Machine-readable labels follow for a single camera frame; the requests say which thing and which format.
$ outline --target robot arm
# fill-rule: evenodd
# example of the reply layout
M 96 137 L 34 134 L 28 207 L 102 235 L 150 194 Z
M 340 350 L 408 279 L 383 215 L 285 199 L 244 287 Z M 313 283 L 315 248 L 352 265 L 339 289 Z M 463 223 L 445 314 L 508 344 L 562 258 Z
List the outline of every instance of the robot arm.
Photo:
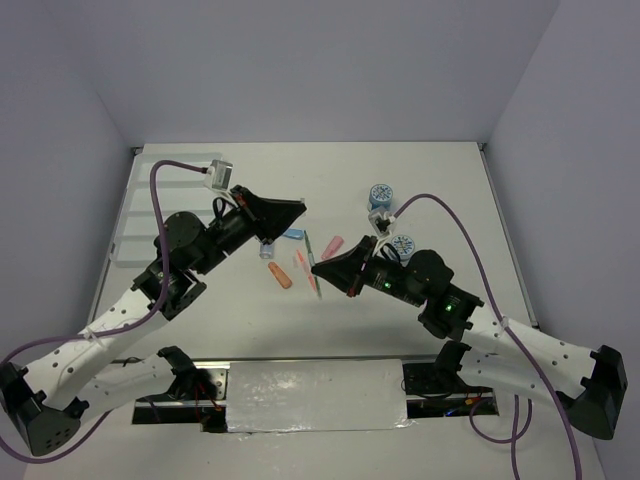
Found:
M 219 168 L 207 172 L 205 183 L 224 184 L 226 190 L 230 164 L 214 161 L 212 167 L 216 162 Z M 57 450 L 83 422 L 141 396 L 168 392 L 180 398 L 201 388 L 215 397 L 216 387 L 206 371 L 198 370 L 177 347 L 164 348 L 126 369 L 103 370 L 204 292 L 206 285 L 196 273 L 207 274 L 254 236 L 262 243 L 272 243 L 306 210 L 302 202 L 260 198 L 241 186 L 232 188 L 230 194 L 225 192 L 225 197 L 231 209 L 226 213 L 218 209 L 208 226 L 190 212 L 175 213 L 165 220 L 168 295 L 156 315 L 133 328 L 162 300 L 165 278 L 159 238 L 154 242 L 157 259 L 78 339 L 26 367 L 11 362 L 0 365 L 0 402 L 32 455 Z M 105 335 L 113 330 L 120 333 Z
M 451 283 L 453 271 L 436 252 L 417 251 L 403 266 L 377 256 L 379 246 L 376 237 L 365 236 L 312 272 L 349 297 L 366 285 L 421 308 L 420 323 L 435 337 L 451 340 L 436 361 L 444 385 L 484 385 L 551 402 L 537 372 L 506 334 L 508 323 L 551 381 L 571 424 L 593 437 L 613 438 L 627 389 L 619 352 L 606 345 L 592 351 L 498 319 L 478 297 Z

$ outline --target pink eraser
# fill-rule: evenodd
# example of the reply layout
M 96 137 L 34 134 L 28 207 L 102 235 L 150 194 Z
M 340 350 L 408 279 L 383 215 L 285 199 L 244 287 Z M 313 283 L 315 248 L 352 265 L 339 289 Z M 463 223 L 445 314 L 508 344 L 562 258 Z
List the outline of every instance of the pink eraser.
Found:
M 333 257 L 335 253 L 340 250 L 340 247 L 343 243 L 343 238 L 336 235 L 331 239 L 329 245 L 327 245 L 327 248 L 325 248 L 324 252 L 322 252 L 322 255 L 320 255 L 320 258 L 322 260 L 328 260 L 329 258 Z

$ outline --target orange marker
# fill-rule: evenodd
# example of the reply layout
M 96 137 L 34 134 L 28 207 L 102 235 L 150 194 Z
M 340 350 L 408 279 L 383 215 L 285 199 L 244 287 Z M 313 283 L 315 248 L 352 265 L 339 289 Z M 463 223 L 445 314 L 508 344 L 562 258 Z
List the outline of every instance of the orange marker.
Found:
M 282 288 L 290 288 L 291 285 L 293 285 L 291 279 L 287 276 L 286 273 L 284 273 L 284 271 L 278 266 L 276 262 L 269 262 L 267 266 L 269 267 L 271 274 L 276 277 L 276 280 L 278 280 L 278 283 Z

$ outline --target wall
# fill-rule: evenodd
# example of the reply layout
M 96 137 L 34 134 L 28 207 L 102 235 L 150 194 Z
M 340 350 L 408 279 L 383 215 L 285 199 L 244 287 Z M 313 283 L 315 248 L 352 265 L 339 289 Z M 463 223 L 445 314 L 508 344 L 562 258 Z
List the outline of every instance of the wall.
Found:
M 85 323 L 130 155 L 40 2 L 0 1 L 0 65 L 2 356 Z M 3 480 L 23 471 L 0 452 Z
M 558 0 L 45 0 L 130 144 L 487 140 Z
M 625 357 L 609 480 L 640 478 L 639 23 L 638 2 L 563 0 L 488 150 L 543 328 Z

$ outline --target blue eraser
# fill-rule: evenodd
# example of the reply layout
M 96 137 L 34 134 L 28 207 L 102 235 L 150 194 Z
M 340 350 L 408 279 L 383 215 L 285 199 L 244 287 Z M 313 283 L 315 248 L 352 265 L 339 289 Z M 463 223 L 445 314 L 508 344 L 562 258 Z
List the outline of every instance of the blue eraser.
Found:
M 288 228 L 282 236 L 286 238 L 293 238 L 294 240 L 303 240 L 304 230 L 300 228 Z

